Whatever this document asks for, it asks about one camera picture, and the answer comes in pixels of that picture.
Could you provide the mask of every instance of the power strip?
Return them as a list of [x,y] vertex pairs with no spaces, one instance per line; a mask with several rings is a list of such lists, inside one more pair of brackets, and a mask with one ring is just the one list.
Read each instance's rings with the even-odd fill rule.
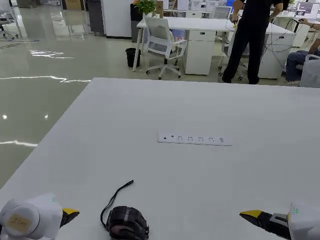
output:
[[223,136],[189,135],[168,132],[158,132],[157,141],[159,143],[174,144],[198,144],[215,146],[232,146],[232,141]]

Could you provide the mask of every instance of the black strap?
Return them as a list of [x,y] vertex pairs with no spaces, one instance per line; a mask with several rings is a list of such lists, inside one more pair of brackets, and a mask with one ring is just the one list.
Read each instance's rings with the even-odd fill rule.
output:
[[100,214],[100,221],[101,221],[101,223],[102,223],[102,225],[104,226],[104,227],[106,227],[106,224],[104,223],[104,214],[105,214],[105,211],[108,209],[108,208],[110,208],[111,206],[112,206],[112,204],[114,204],[114,201],[115,201],[115,199],[116,199],[116,197],[117,197],[117,194],[118,194],[118,192],[121,190],[121,189],[124,189],[124,188],[126,188],[126,187],[128,187],[128,186],[130,186],[131,184],[133,184],[134,183],[134,181],[133,180],[131,180],[131,181],[128,181],[125,185],[123,185],[122,187],[120,187],[116,192],[115,192],[115,194],[110,198],[110,201],[109,201],[109,203],[107,204],[107,206],[105,206],[105,208],[102,210],[102,212],[101,212],[101,214]]

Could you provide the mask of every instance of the person's hand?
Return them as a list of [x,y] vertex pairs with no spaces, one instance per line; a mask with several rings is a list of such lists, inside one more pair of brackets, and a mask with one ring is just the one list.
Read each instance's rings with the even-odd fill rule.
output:
[[238,18],[238,15],[232,14],[230,21],[231,21],[234,25],[236,25],[236,23],[238,22],[238,19],[239,19],[239,18]]
[[306,25],[309,23],[306,18],[301,18],[301,19],[299,19],[298,21],[299,21],[300,23],[306,24]]

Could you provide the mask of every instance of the office chair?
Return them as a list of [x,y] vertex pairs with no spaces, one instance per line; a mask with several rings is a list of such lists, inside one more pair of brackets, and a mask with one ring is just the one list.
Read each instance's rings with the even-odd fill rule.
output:
[[229,19],[232,7],[231,6],[217,6],[214,10],[211,19]]
[[305,57],[300,87],[320,88],[320,56],[307,55]]
[[[217,6],[213,13],[210,13],[209,18],[210,19],[229,19],[231,14],[232,7],[231,6]],[[217,31],[215,33],[217,39],[222,40],[223,33],[220,31]]]
[[3,11],[0,11],[0,30],[1,30],[1,33],[2,33],[2,36],[6,39],[7,36],[10,36],[10,38],[13,40],[16,38],[19,37],[19,35],[15,32],[11,32],[11,31],[6,31],[3,27],[3,25],[6,25],[6,24],[12,24],[15,22],[15,19],[14,17],[12,16],[11,13],[9,12],[3,12]]
[[168,20],[165,18],[145,16],[144,20],[148,33],[144,51],[147,51],[152,55],[164,58],[163,64],[151,66],[146,70],[145,73],[149,74],[151,70],[161,69],[158,75],[159,80],[161,80],[165,70],[169,69],[176,73],[180,78],[181,72],[179,72],[179,67],[176,66],[178,62],[176,62],[174,65],[171,65],[168,64],[168,60],[177,60],[179,57],[183,56],[187,46],[187,40],[172,42]]
[[[228,33],[227,32],[223,32],[222,34],[222,45],[221,45],[221,51],[229,58],[231,55],[231,51],[232,51],[232,47],[234,44],[234,40],[235,40],[235,36],[236,36],[236,31],[237,28],[235,29],[235,31],[233,32],[232,38],[229,41],[228,40]],[[241,56],[242,59],[249,59],[249,43],[247,44],[245,50],[243,51],[243,54]],[[227,67],[226,64],[223,64],[224,61],[224,56],[221,57],[220,62],[218,64],[218,75],[219,77],[221,77],[223,75],[224,72],[224,67]],[[246,72],[248,70],[248,66],[245,65],[243,62],[240,61],[239,66],[238,66],[238,80],[241,81],[244,78],[244,72]]]

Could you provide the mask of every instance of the black shirt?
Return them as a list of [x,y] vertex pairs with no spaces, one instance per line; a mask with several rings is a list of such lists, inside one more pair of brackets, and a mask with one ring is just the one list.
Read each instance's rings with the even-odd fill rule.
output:
[[281,4],[283,0],[246,0],[242,20],[252,25],[267,24],[270,16],[271,4]]

